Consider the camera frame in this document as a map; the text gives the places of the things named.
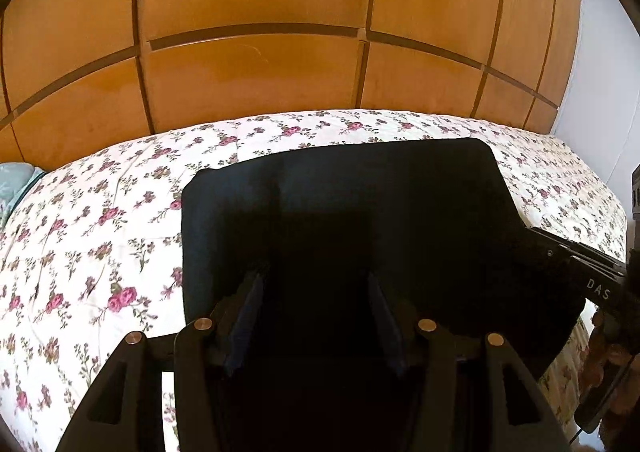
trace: bedspread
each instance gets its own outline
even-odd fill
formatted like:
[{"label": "bedspread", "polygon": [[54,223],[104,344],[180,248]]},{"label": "bedspread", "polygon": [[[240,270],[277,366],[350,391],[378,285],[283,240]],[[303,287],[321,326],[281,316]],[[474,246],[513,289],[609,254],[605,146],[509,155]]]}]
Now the bedspread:
[{"label": "bedspread", "polygon": [[[48,174],[0,233],[0,414],[25,450],[53,451],[126,333],[184,326],[180,193],[198,170],[312,146],[457,137],[489,144],[528,225],[624,259],[619,201],[553,136],[384,110],[261,115],[153,135]],[[578,324],[541,381],[562,423],[585,347]],[[166,448],[175,451],[171,375],[162,390]]]}]

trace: copper-colored bolt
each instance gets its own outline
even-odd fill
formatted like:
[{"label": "copper-colored bolt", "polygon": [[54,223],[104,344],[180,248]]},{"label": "copper-colored bolt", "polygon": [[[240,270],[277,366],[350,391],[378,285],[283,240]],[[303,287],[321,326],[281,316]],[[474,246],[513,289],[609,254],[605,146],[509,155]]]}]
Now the copper-colored bolt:
[{"label": "copper-colored bolt", "polygon": [[494,347],[500,347],[504,343],[504,337],[498,333],[490,333],[486,340]]},{"label": "copper-colored bolt", "polygon": [[140,331],[132,331],[124,337],[124,341],[129,345],[134,345],[142,340],[142,333]]},{"label": "copper-colored bolt", "polygon": [[418,327],[420,327],[420,329],[422,331],[426,331],[427,333],[431,333],[432,331],[436,330],[438,325],[433,320],[431,320],[430,318],[423,318],[418,322]]},{"label": "copper-colored bolt", "polygon": [[211,329],[213,322],[210,318],[198,318],[194,323],[193,327],[195,327],[198,331],[206,331],[207,329]]}]

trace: light blue fabric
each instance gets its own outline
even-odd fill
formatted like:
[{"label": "light blue fabric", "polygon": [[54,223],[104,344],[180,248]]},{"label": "light blue fabric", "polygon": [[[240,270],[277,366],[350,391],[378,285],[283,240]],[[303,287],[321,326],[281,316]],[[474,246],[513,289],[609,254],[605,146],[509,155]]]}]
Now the light blue fabric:
[{"label": "light blue fabric", "polygon": [[28,163],[0,164],[0,229],[9,219],[18,202],[44,170]]}]

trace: hand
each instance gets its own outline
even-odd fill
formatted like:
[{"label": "hand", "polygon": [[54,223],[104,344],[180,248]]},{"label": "hand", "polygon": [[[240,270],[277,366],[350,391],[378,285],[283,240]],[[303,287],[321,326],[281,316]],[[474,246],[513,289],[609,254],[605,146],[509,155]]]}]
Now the hand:
[{"label": "hand", "polygon": [[[593,316],[595,326],[589,338],[589,353],[584,361],[582,373],[578,379],[580,392],[588,387],[597,387],[604,377],[604,365],[611,362],[617,366],[626,366],[631,354],[617,344],[607,345],[602,334],[604,315],[598,311]],[[626,417],[631,413],[640,398],[640,355],[634,359],[626,380],[612,395],[609,412],[600,423],[600,438],[605,447],[610,447],[624,426]]]}]

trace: floral bedsheet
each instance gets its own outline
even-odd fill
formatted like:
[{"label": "floral bedsheet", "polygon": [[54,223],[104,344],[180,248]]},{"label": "floral bedsheet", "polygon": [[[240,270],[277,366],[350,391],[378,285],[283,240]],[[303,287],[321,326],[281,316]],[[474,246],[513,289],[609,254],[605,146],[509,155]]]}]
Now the floral bedsheet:
[{"label": "floral bedsheet", "polygon": [[[28,451],[53,451],[117,343],[184,326],[180,194],[200,169],[312,146],[476,137],[492,148],[530,225],[623,259],[625,214],[564,143],[486,121],[386,110],[274,114],[111,146],[48,174],[0,233],[0,415]],[[566,424],[586,331],[541,381]],[[175,451],[172,377],[163,378]]]}]

